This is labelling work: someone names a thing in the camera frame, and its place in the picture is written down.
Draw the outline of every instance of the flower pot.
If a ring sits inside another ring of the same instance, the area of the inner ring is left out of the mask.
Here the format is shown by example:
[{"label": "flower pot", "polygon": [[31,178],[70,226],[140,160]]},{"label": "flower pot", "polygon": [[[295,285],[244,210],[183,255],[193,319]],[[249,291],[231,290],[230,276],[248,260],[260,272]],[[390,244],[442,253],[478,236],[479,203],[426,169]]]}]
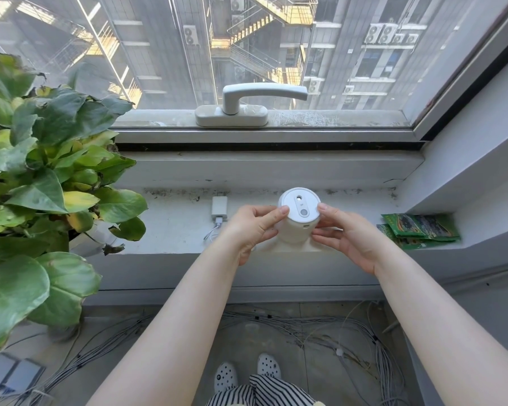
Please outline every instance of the flower pot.
[{"label": "flower pot", "polygon": [[102,252],[106,245],[112,245],[117,239],[115,235],[109,232],[108,224],[102,221],[94,221],[94,226],[86,232],[81,233],[70,241],[70,252],[83,258],[88,258]]}]

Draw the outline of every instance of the person's left arm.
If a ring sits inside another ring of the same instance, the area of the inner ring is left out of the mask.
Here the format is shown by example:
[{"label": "person's left arm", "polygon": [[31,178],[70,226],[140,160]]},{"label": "person's left arm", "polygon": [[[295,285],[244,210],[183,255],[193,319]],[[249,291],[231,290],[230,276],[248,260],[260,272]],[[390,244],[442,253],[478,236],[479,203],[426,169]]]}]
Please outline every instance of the person's left arm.
[{"label": "person's left arm", "polygon": [[288,212],[288,207],[240,208],[87,405],[190,405],[237,266],[256,244],[277,234],[272,227]]}]

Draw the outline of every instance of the device lid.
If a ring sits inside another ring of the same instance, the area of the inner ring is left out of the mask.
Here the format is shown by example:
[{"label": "device lid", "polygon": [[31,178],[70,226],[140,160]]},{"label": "device lid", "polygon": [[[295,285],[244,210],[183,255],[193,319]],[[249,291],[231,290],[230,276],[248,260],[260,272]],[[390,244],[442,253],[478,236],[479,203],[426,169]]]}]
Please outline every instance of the device lid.
[{"label": "device lid", "polygon": [[314,192],[306,188],[292,188],[287,190],[279,199],[279,206],[288,205],[290,213],[288,219],[306,224],[318,219],[317,209],[320,198]]}]

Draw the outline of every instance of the striped pants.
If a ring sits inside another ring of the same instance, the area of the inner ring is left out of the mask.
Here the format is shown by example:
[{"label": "striped pants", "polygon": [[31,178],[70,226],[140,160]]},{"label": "striped pants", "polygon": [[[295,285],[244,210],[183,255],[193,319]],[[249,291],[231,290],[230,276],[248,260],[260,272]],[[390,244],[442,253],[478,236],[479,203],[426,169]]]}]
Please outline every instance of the striped pants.
[{"label": "striped pants", "polygon": [[276,377],[250,376],[250,384],[217,393],[206,406],[312,406],[315,401],[303,389]]}]

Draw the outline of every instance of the building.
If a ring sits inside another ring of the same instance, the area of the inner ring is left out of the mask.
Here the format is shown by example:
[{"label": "building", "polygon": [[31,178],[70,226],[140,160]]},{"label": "building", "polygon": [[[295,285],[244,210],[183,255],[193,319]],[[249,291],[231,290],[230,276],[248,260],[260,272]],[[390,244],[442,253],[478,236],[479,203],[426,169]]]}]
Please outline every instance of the building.
[{"label": "building", "polygon": [[399,110],[474,0],[0,0],[0,47],[137,108],[219,103],[240,82],[304,85],[275,109]]}]

